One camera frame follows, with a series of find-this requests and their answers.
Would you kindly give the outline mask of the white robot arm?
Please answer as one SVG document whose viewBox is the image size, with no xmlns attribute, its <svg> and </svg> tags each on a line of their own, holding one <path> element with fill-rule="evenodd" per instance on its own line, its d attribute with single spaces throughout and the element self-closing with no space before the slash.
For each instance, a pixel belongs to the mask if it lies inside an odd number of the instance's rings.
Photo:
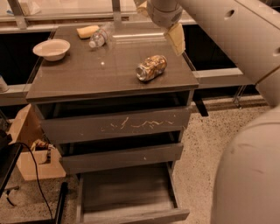
<svg viewBox="0 0 280 224">
<path fill-rule="evenodd" d="M 237 95 L 253 91 L 270 109 L 224 150 L 215 175 L 211 224 L 280 224 L 279 0 L 134 0 L 164 28 L 176 54 L 187 12 L 241 71 Z"/>
</svg>

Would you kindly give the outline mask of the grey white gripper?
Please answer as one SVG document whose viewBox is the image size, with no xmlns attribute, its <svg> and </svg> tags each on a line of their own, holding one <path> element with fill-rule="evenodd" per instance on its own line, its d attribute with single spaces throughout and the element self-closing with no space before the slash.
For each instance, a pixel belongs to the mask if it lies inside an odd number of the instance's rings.
<svg viewBox="0 0 280 224">
<path fill-rule="evenodd" d="M 134 0 L 136 11 L 150 17 L 152 22 L 162 28 L 170 28 L 164 33 L 165 39 L 171 45 L 177 56 L 186 49 L 183 26 L 178 21 L 183 8 L 175 0 Z"/>
</svg>

